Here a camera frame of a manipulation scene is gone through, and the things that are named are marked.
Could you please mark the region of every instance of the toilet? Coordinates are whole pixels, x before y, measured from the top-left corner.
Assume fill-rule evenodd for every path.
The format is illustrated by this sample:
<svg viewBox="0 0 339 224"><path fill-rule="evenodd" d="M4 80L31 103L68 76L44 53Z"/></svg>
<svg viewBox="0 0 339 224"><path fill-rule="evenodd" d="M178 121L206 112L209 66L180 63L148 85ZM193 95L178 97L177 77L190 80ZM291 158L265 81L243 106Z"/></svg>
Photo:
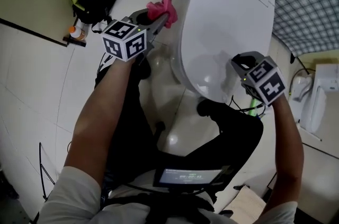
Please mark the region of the toilet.
<svg viewBox="0 0 339 224"><path fill-rule="evenodd" d="M275 0L190 0L171 66L189 90L227 102L240 85L228 63L238 53L267 55Z"/></svg>

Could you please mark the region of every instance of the pink rag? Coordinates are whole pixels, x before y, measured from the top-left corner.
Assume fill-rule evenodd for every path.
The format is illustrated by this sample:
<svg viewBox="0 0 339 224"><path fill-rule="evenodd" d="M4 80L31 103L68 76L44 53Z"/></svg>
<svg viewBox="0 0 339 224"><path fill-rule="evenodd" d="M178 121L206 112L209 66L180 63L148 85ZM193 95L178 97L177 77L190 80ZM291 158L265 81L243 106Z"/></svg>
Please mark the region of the pink rag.
<svg viewBox="0 0 339 224"><path fill-rule="evenodd" d="M178 15L172 5L172 0L162 0L161 3L157 2L155 4L149 2L146 7L148 8L147 17L150 20L157 19L163 13L168 13L168 20L165 24L166 28L171 28L172 23L175 23L178 20Z"/></svg>

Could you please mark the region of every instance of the bottle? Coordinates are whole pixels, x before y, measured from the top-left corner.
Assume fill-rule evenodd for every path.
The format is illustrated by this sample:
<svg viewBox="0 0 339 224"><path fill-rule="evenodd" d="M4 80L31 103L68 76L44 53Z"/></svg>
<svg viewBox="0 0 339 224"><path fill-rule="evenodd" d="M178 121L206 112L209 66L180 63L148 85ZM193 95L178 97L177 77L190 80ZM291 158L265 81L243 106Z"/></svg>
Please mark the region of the bottle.
<svg viewBox="0 0 339 224"><path fill-rule="evenodd" d="M76 40L83 40L86 37L86 32L78 26L71 26L68 29L70 36Z"/></svg>

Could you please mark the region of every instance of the white toilet lid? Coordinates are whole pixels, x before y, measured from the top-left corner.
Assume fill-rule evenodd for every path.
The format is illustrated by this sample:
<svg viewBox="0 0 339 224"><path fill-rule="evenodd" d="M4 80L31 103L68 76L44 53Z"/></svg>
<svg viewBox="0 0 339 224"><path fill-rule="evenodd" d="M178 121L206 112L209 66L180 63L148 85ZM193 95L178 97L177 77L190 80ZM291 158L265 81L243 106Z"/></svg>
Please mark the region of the white toilet lid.
<svg viewBox="0 0 339 224"><path fill-rule="evenodd" d="M204 97L225 100L226 63L235 55L267 55L274 0L191 0L182 32L186 76Z"/></svg>

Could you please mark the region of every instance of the display screen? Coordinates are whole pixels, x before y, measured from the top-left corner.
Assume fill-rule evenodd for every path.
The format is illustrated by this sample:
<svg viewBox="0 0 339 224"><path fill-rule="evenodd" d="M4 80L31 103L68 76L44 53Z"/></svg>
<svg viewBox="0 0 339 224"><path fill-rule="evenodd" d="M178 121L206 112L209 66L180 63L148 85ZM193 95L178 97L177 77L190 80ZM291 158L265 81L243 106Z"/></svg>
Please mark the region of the display screen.
<svg viewBox="0 0 339 224"><path fill-rule="evenodd" d="M209 184L221 172L221 169L211 171L185 171L180 169L165 169L160 183L163 184Z"/></svg>

